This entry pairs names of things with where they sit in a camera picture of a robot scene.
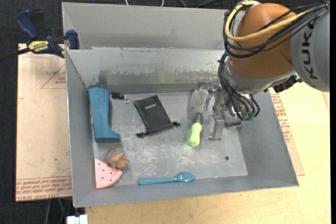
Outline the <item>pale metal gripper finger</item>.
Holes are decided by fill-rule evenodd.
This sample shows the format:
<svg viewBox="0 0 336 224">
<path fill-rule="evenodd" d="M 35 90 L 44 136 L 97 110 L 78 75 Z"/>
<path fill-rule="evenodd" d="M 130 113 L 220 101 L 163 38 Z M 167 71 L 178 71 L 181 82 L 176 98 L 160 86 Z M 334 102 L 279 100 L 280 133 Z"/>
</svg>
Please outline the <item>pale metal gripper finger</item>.
<svg viewBox="0 0 336 224">
<path fill-rule="evenodd" d="M 215 117 L 215 140 L 222 139 L 223 128 L 225 125 L 225 120 L 222 112 L 217 113 Z"/>
<path fill-rule="evenodd" d="M 212 141 L 216 138 L 215 129 L 216 129 L 216 120 L 214 119 L 213 116 L 211 116 L 209 120 L 209 131 L 210 131 L 209 139 Z"/>
</svg>

